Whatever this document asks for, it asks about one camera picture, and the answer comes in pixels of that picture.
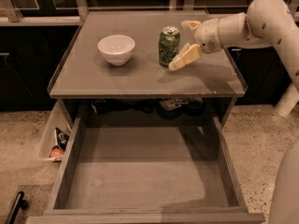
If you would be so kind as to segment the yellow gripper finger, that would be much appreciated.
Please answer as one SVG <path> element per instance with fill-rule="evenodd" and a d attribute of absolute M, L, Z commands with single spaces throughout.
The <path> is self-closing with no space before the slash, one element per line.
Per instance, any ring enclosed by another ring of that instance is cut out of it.
<path fill-rule="evenodd" d="M 200 45 L 190 45 L 189 43 L 187 43 L 179 52 L 179 54 L 170 62 L 168 68 L 171 71 L 179 70 L 180 68 L 196 61 L 201 57 L 202 53 L 203 51 Z"/>
<path fill-rule="evenodd" d="M 183 21 L 181 23 L 181 27 L 184 30 L 189 30 L 193 35 L 196 34 L 200 25 L 201 25 L 200 21 Z"/>

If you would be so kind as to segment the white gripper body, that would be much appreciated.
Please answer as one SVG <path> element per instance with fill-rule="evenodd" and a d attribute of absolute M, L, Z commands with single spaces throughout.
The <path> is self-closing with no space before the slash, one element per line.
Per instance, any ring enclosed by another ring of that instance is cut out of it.
<path fill-rule="evenodd" d="M 219 19 L 203 21 L 195 30 L 194 40 L 206 54 L 222 50 L 219 35 Z"/>

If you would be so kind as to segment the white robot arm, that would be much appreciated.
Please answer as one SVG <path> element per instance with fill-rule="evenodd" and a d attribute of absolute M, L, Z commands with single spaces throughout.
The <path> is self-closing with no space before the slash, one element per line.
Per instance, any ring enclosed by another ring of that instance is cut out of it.
<path fill-rule="evenodd" d="M 245 13 L 203 22 L 183 21 L 181 26 L 191 31 L 194 43 L 183 47 L 169 64 L 170 70 L 224 48 L 270 46 L 299 90 L 299 28 L 283 0 L 253 0 Z"/>

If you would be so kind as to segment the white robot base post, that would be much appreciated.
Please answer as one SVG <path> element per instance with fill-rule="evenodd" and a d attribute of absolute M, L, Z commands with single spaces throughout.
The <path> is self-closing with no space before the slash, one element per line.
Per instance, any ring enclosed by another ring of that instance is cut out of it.
<path fill-rule="evenodd" d="M 287 117 L 299 102 L 299 91 L 293 83 L 283 93 L 278 103 L 274 106 L 275 111 L 283 118 Z"/>

